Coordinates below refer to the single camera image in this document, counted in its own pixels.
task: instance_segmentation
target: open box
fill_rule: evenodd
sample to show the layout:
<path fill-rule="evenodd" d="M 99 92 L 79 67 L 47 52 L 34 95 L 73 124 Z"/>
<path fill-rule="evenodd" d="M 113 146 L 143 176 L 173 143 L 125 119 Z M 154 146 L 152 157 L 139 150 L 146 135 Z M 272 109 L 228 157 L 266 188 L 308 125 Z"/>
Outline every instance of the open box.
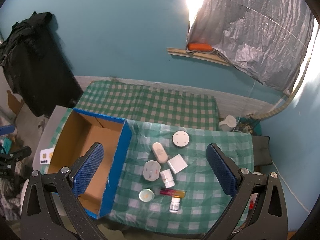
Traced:
<path fill-rule="evenodd" d="M 56 173 L 64 166 L 71 167 L 93 143 L 101 143 L 103 160 L 87 190 L 78 199 L 91 217 L 105 216 L 112 210 L 131 136 L 124 118 L 74 108 L 60 134 L 48 173 Z"/>

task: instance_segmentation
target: gingham cloth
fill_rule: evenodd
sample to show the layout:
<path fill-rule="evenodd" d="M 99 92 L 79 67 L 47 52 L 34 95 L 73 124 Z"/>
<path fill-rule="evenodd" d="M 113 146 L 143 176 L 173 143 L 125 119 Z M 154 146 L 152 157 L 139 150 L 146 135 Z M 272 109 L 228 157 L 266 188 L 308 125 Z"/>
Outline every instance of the gingham cloth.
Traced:
<path fill-rule="evenodd" d="M 117 81 L 97 81 L 87 88 L 76 108 L 148 121 L 128 120 L 133 135 L 113 210 L 109 215 L 109 218 L 114 221 L 154 232 L 205 233 L 220 217 L 230 201 L 230 197 L 223 193 L 211 168 L 206 163 L 206 146 L 210 143 L 217 143 L 239 167 L 253 170 L 250 135 L 209 131 L 209 129 L 216 130 L 218 125 L 218 113 L 213 97 L 130 85 Z M 66 112 L 49 147 L 56 145 L 70 112 L 71 109 Z M 175 131 L 181 129 L 190 134 L 191 141 L 188 147 L 177 149 L 172 145 L 171 137 Z M 177 214 L 169 213 L 171 198 L 158 194 L 159 188 L 163 186 L 161 179 L 148 182 L 141 176 L 145 162 L 150 159 L 155 160 L 150 149 L 152 143 L 156 141 L 164 145 L 171 157 L 180 153 L 188 163 L 188 167 L 175 176 L 176 186 L 174 188 L 186 191 L 186 197 L 181 200 L 181 208 Z M 42 173 L 47 171 L 45 167 L 46 165 L 42 166 Z M 163 169 L 168 168 L 167 164 L 162 167 Z M 151 188 L 155 192 L 156 197 L 152 202 L 139 201 L 138 193 L 143 188 Z M 246 215 L 247 210 L 241 218 L 241 223 L 245 220 Z"/>

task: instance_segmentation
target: blue gripper pad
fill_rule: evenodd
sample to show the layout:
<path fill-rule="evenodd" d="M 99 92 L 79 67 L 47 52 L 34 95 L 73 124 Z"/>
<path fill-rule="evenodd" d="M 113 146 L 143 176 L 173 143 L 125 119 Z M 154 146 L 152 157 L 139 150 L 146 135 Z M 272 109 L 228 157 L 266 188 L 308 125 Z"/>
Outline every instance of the blue gripper pad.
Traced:
<path fill-rule="evenodd" d="M 236 177 L 211 144 L 207 147 L 206 157 L 224 193 L 233 198 L 237 193 Z"/>
<path fill-rule="evenodd" d="M 96 173 L 96 170 L 98 169 L 102 159 L 104 156 L 104 150 L 102 144 L 98 144 L 86 160 L 86 162 L 82 165 L 82 167 L 79 169 L 77 174 L 75 175 L 73 179 L 73 187 L 72 192 L 73 194 L 78 197 L 80 194 L 83 194 L 92 177 Z"/>

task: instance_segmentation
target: white cable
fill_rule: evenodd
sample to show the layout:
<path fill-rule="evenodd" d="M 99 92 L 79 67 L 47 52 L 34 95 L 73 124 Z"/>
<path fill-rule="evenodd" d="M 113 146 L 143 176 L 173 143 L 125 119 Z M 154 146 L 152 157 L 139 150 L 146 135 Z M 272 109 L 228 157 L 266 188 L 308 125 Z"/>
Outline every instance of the white cable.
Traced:
<path fill-rule="evenodd" d="M 289 189 L 289 191 L 291 192 L 291 194 L 292 194 L 292 195 L 294 196 L 294 198 L 298 201 L 298 203 L 303 207 L 303 209 L 304 209 L 305 211 L 307 211 L 308 214 L 309 214 L 309 213 L 310 213 L 310 210 L 308 210 L 308 209 L 304 206 L 304 204 L 302 204 L 302 202 L 297 198 L 297 196 L 296 196 L 296 195 L 293 193 L 293 191 L 290 189 L 289 185 L 285 182 L 284 178 L 281 176 L 281 174 L 280 174 L 277 166 L 275 165 L 275 163 L 274 163 L 273 161 L 272 161 L 272 163 L 273 163 L 274 167 L 276 168 L 278 175 L 279 175 L 280 178 L 283 180 L 284 184 L 287 186 L 287 188 Z"/>
<path fill-rule="evenodd" d="M 242 112 L 241 112 L 241 115 L 239 116 L 239 118 L 238 118 L 238 120 L 237 120 L 237 123 L 236 123 L 236 126 L 233 128 L 232 132 L 233 132 L 233 131 L 235 130 L 235 128 L 237 127 L 237 125 L 238 125 L 238 123 L 239 123 L 239 121 L 240 121 L 240 118 L 242 117 L 245 109 L 246 109 L 247 106 L 248 106 L 249 99 L 250 99 L 250 95 L 251 95 L 251 93 L 252 93 L 252 90 L 253 90 L 255 84 L 256 84 L 256 81 L 254 81 L 254 83 L 253 83 L 253 86 L 252 86 L 252 88 L 251 88 L 251 90 L 250 90 L 250 92 L 249 92 L 249 95 L 247 96 L 247 98 L 248 98 L 248 99 L 247 99 L 247 102 L 245 103 L 244 108 L 243 108 L 243 110 L 242 110 Z"/>

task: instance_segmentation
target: screw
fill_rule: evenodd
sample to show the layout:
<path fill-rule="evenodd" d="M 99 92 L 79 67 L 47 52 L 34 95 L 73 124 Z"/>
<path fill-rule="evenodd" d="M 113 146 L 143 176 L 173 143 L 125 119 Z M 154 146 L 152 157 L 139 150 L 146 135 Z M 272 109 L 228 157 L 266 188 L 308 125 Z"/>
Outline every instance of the screw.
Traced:
<path fill-rule="evenodd" d="M 273 178 L 278 178 L 278 174 L 276 174 L 275 172 L 270 173 L 271 177 Z"/>
<path fill-rule="evenodd" d="M 241 168 L 241 173 L 243 174 L 248 174 L 249 173 L 249 170 L 247 168 Z"/>
<path fill-rule="evenodd" d="M 39 174 L 39 171 L 33 171 L 33 172 L 31 173 L 32 177 L 38 176 L 38 174 Z"/>
<path fill-rule="evenodd" d="M 63 167 L 61 168 L 61 173 L 67 173 L 69 171 L 69 168 L 68 167 Z"/>

